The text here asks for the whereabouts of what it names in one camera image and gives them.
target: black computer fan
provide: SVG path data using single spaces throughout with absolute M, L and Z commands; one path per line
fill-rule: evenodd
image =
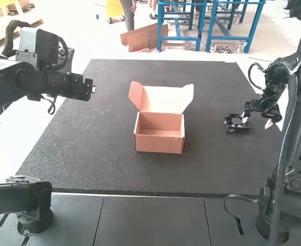
M 249 134 L 251 125 L 248 121 L 243 123 L 243 118 L 240 114 L 226 114 L 223 120 L 226 125 L 227 133 L 246 133 Z

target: box lid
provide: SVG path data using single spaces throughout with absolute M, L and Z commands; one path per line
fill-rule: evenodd
M 140 112 L 182 114 L 193 100 L 194 85 L 180 87 L 143 86 L 131 83 L 129 98 Z

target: black cable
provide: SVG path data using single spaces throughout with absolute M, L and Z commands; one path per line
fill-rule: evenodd
M 202 37 L 200 37 L 200 40 L 202 41 L 203 45 L 205 45 L 205 47 L 207 47 L 207 45 L 204 43 Z
M 253 63 L 248 69 L 248 80 L 254 87 L 258 88 L 261 91 L 264 91 L 264 89 L 262 87 L 255 84 L 251 79 L 251 71 L 254 66 L 257 66 L 261 70 L 261 72 L 263 72 L 263 70 L 264 70 L 264 68 L 259 63 Z
M 224 209 L 225 209 L 225 211 L 226 211 L 228 214 L 230 214 L 232 218 L 234 218 L 234 220 L 235 220 L 236 223 L 237 223 L 237 226 L 238 226 L 238 229 L 239 229 L 239 233 L 240 233 L 241 235 L 243 235 L 244 232 L 243 232 L 243 227 L 242 227 L 242 222 L 241 222 L 241 220 L 240 220 L 238 217 L 236 217 L 233 213 L 231 213 L 230 210 L 229 210 L 229 209 L 227 208 L 227 206 L 226 206 L 226 201 L 227 201 L 228 199 L 238 199 L 238 200 L 246 201 L 246 202 L 249 202 L 249 203 L 258 203 L 258 199 L 250 199 L 250 198 L 246 198 L 246 197 L 243 197 L 243 196 L 240 196 L 240 195 L 234 195 L 234 194 L 230 194 L 230 195 L 228 195 L 228 196 L 226 196 L 226 197 L 224 198 L 224 203 L 223 203 L 223 204 L 224 204 Z
M 64 50 L 65 50 L 65 60 L 62 63 L 60 63 L 60 64 L 52 66 L 51 70 L 54 70 L 54 71 L 58 71 L 60 69 L 63 69 L 66 66 L 66 63 L 68 61 L 68 47 L 66 45 L 66 42 L 64 41 L 64 39 L 62 37 L 58 37 L 58 40 L 59 40 L 59 42 L 64 47 Z
M 53 115 L 54 112 L 56 111 L 56 105 L 55 105 L 55 103 L 56 103 L 56 100 L 57 100 L 57 96 L 54 96 L 53 101 L 51 101 L 51 100 L 45 98 L 45 97 L 42 96 L 42 95 L 41 95 L 41 98 L 44 99 L 44 100 L 46 100 L 46 101 L 51 102 L 51 106 L 50 106 L 49 109 L 48 109 L 48 114 Z

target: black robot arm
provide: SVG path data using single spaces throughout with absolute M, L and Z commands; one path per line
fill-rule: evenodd
M 33 236 L 43 232 L 51 224 L 52 185 L 48 181 L 28 176 L 13 176 L 0 182 L 0 214 L 16 213 L 18 232 Z
M 280 121 L 277 101 L 286 86 L 289 94 L 278 164 L 258 197 L 257 229 L 276 245 L 288 240 L 290 229 L 301 228 L 301 40 L 297 52 L 275 60 L 263 72 L 266 87 L 259 99 L 245 103 L 244 117 L 256 111 Z
M 19 49 L 13 50 L 13 32 L 21 27 Z M 55 99 L 63 96 L 88 101 L 93 80 L 71 72 L 75 50 L 50 32 L 13 20 L 6 29 L 6 43 L 0 55 L 0 107 L 24 96 L 40 101 L 42 94 L 54 98 L 49 113 L 54 113 Z

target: blue metal frame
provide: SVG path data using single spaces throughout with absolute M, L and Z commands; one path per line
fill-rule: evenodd
M 220 17 L 216 16 L 218 14 L 218 11 L 217 11 L 218 4 L 227 4 L 227 6 L 229 4 L 232 4 L 232 6 L 233 6 L 232 10 L 231 10 L 230 17 L 229 17 L 229 24 L 228 24 L 227 28 L 225 28 L 225 26 L 220 21 L 220 19 L 223 19 L 223 18 L 220 18 Z M 232 27 L 234 15 L 236 13 L 236 11 L 235 11 L 235 9 L 236 9 L 235 5 L 236 4 L 244 4 L 242 12 L 246 12 L 246 5 L 248 5 L 248 4 L 257 4 L 257 10 L 256 10 L 256 13 L 255 13 L 255 16 L 254 16 L 254 20 L 253 20 L 253 23 L 252 23 L 252 26 L 251 26 L 251 30 L 250 30 L 248 36 L 245 36 L 245 37 L 244 36 L 231 36 L 229 31 L 228 31 Z M 205 51 L 207 51 L 207 52 L 210 51 L 212 40 L 239 40 L 239 41 L 246 41 L 247 42 L 247 45 L 244 48 L 244 52 L 248 53 L 249 49 L 251 47 L 252 41 L 253 41 L 255 30 L 256 30 L 258 20 L 259 20 L 259 17 L 261 15 L 264 4 L 265 4 L 265 0 L 259 0 L 259 2 L 249 2 L 248 0 L 245 0 L 245 2 L 239 2 L 239 1 L 230 2 L 230 1 L 213 0 L 213 9 L 212 9 L 211 18 L 210 18 L 210 26 L 209 26 L 209 30 L 208 30 L 208 36 L 207 36 Z M 217 23 L 218 27 L 221 29 L 221 32 L 223 33 L 223 36 L 213 36 L 212 35 L 213 27 L 214 27 L 215 23 Z
M 207 0 L 203 0 L 202 3 L 195 3 L 195 0 L 192 0 L 191 3 L 187 3 L 187 0 L 183 2 L 169 2 L 165 0 L 158 1 L 158 33 L 157 33 L 157 50 L 162 50 L 162 41 L 163 40 L 183 40 L 183 41 L 193 41 L 196 42 L 196 51 L 200 50 L 200 44 L 202 42 L 202 33 L 204 28 L 204 21 L 205 21 L 205 11 L 206 11 L 206 4 Z M 186 6 L 191 5 L 191 11 L 186 12 Z M 164 6 L 173 6 L 174 12 L 165 12 Z M 177 6 L 182 6 L 183 11 L 178 11 Z M 200 14 L 199 14 L 199 21 L 198 21 L 198 36 L 197 37 L 183 37 L 181 36 L 181 30 L 179 26 L 179 21 L 189 21 L 189 30 L 193 27 L 193 13 L 195 6 L 200 6 Z M 190 15 L 190 17 L 165 17 L 165 15 L 171 14 L 179 14 L 179 15 Z M 162 24 L 164 20 L 174 20 L 175 22 L 175 29 L 176 29 L 176 36 L 168 36 L 162 37 Z

